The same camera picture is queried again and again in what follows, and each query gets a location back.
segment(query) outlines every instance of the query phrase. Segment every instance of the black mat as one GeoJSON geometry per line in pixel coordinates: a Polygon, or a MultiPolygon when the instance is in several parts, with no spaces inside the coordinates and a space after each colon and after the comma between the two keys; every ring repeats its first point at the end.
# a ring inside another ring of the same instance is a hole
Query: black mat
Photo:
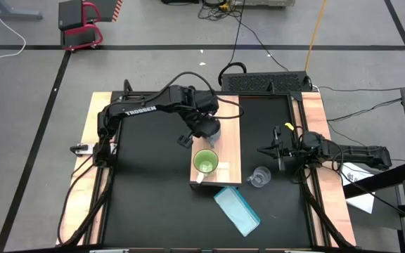
{"type": "Polygon", "coordinates": [[[155,112],[126,119],[107,215],[107,247],[308,247],[300,187],[273,173],[257,189],[246,182],[254,168],[275,161],[256,148],[271,142],[277,124],[290,121],[286,99],[241,98],[241,195],[262,222],[244,238],[213,200],[216,190],[188,184],[191,150],[176,143],[188,130],[177,114],[155,112]]]}

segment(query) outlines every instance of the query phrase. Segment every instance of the clear plastic cup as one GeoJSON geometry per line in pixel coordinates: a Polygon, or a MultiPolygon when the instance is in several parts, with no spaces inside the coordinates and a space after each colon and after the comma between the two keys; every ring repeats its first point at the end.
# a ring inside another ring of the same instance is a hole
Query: clear plastic cup
{"type": "Polygon", "coordinates": [[[247,178],[256,188],[261,188],[271,180],[271,172],[266,167],[258,167],[252,173],[252,176],[247,178]]]}

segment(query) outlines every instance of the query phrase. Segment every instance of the wooden board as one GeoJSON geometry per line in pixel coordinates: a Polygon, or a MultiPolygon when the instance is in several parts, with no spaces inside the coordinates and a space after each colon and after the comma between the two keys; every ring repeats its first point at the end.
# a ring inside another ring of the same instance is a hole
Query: wooden board
{"type": "MultiPolygon", "coordinates": [[[[238,103],[237,96],[220,96],[224,100],[238,103]]],[[[219,102],[219,109],[215,116],[228,117],[238,115],[238,106],[229,103],[219,102]]],[[[214,142],[214,148],[210,147],[204,138],[193,137],[191,147],[191,160],[199,150],[210,149],[218,155],[218,167],[208,176],[204,177],[201,184],[212,185],[239,185],[242,183],[242,171],[240,162],[240,119],[221,119],[221,135],[214,142]]],[[[199,171],[191,162],[190,182],[197,183],[199,171]]]]}
{"type": "MultiPolygon", "coordinates": [[[[93,94],[84,133],[82,135],[83,143],[95,143],[98,141],[96,134],[96,115],[110,102],[110,97],[110,92],[97,92],[93,94]]],[[[326,138],[330,138],[326,115],[324,112],[323,103],[321,101],[321,95],[319,93],[303,93],[302,97],[309,130],[319,132],[326,138]]],[[[297,113],[299,112],[297,109],[297,103],[293,103],[293,106],[295,118],[298,122],[298,120],[300,121],[300,118],[299,114],[297,113]]],[[[79,166],[85,159],[85,157],[78,157],[75,168],[79,166]]],[[[334,171],[326,168],[319,168],[317,172],[319,185],[321,188],[321,197],[323,198],[323,206],[326,214],[333,222],[335,227],[346,238],[346,240],[355,245],[354,234],[352,231],[351,221],[349,220],[349,213],[346,205],[346,199],[343,194],[343,187],[340,177],[334,171]]],[[[60,226],[63,240],[67,240],[74,233],[76,228],[82,222],[82,219],[88,213],[95,178],[96,170],[92,169],[79,183],[76,184],[75,188],[72,190],[68,200],[67,209],[65,210],[65,216],[60,226]]],[[[312,212],[312,216],[314,218],[316,243],[318,245],[323,245],[323,235],[321,233],[320,221],[314,212],[312,212]]],[[[98,234],[97,231],[99,229],[100,220],[101,213],[95,218],[91,243],[96,243],[96,236],[98,234]]]]}

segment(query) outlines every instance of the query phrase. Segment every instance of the green cup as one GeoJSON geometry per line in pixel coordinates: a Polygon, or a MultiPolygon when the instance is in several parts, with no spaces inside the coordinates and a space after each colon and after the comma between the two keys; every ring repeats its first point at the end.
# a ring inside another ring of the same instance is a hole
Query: green cup
{"type": "Polygon", "coordinates": [[[193,158],[195,168],[202,173],[210,173],[218,167],[218,156],[211,150],[199,150],[193,158]]]}

